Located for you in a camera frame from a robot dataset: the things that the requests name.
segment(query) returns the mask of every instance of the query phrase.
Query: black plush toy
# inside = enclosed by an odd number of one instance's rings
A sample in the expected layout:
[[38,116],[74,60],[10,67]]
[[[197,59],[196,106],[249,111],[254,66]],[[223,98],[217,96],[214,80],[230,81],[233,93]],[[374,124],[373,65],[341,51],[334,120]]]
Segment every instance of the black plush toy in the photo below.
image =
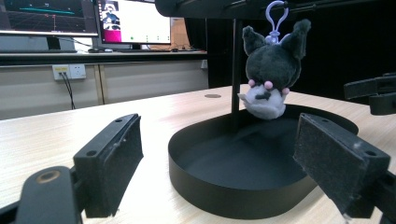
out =
[[276,119],[283,115],[284,101],[290,87],[301,72],[305,56],[309,20],[297,21],[292,33],[277,43],[272,36],[264,37],[247,26],[243,30],[247,54],[246,72],[250,90],[238,94],[247,111],[260,119]]

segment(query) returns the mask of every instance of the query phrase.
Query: wall socket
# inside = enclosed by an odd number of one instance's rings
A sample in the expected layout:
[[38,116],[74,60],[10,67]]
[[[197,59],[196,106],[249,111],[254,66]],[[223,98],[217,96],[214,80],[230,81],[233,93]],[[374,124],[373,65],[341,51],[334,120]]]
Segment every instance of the wall socket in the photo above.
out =
[[56,64],[52,66],[53,77],[55,80],[64,80],[61,74],[64,74],[69,79],[86,78],[85,65],[82,63],[74,64]]
[[72,79],[86,78],[85,65],[82,63],[69,64],[70,75]]

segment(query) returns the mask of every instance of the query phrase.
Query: black oval tray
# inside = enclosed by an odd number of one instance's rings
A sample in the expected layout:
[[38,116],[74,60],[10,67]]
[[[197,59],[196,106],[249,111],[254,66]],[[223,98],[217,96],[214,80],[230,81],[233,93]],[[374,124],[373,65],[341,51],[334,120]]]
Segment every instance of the black oval tray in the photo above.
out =
[[273,120],[239,111],[205,120],[175,133],[169,142],[169,175],[177,192],[193,205],[238,219],[274,217],[299,203],[316,183],[294,159],[301,113],[329,119],[350,132],[348,119],[299,105],[287,105]]

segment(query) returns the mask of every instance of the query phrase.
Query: desk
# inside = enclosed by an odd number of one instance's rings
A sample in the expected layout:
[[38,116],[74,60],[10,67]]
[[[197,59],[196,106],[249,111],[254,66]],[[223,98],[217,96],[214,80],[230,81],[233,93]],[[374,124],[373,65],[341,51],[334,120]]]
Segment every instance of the desk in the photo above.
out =
[[[241,92],[248,91],[243,85]],[[206,98],[219,94],[220,98]],[[395,173],[396,115],[375,117],[367,105],[357,105],[291,92],[287,104],[305,105],[339,114],[359,126],[359,137],[387,152]],[[0,121],[0,207],[17,201],[31,174],[55,165],[73,166],[72,158],[113,119],[137,113],[141,119],[144,158],[126,190],[115,217],[85,219],[84,223],[345,223],[335,205],[315,188],[289,212],[260,220],[234,220],[204,212],[174,190],[168,174],[168,142],[180,129],[228,114],[231,87],[193,91],[145,100],[99,105],[46,115]],[[349,223],[378,223],[372,219]]]
[[206,59],[203,51],[143,53],[40,53],[0,54],[0,66],[22,66],[69,63],[125,63],[149,61],[183,61]]

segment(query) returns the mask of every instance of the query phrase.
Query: monitor screen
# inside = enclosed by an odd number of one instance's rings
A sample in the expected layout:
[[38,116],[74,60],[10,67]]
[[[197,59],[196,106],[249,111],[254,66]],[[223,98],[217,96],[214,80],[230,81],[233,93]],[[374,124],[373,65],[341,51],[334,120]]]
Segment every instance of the monitor screen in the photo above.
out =
[[0,0],[0,35],[98,36],[92,0]]
[[98,0],[103,44],[171,44],[171,20],[152,2]]

